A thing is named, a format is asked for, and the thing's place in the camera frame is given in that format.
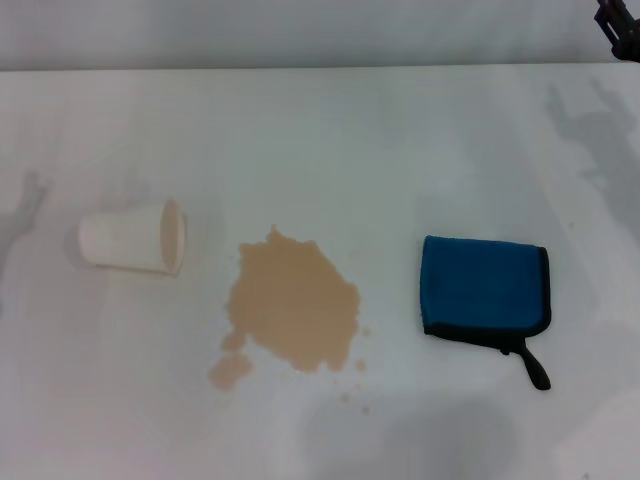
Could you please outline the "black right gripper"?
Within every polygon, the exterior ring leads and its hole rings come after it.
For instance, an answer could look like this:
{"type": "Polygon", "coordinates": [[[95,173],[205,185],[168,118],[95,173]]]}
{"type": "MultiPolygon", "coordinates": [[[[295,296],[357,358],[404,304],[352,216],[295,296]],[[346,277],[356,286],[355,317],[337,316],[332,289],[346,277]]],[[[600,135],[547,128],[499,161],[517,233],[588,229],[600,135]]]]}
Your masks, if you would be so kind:
{"type": "Polygon", "coordinates": [[[631,17],[622,0],[598,0],[594,20],[611,43],[616,58],[639,58],[639,20],[631,17]]]}

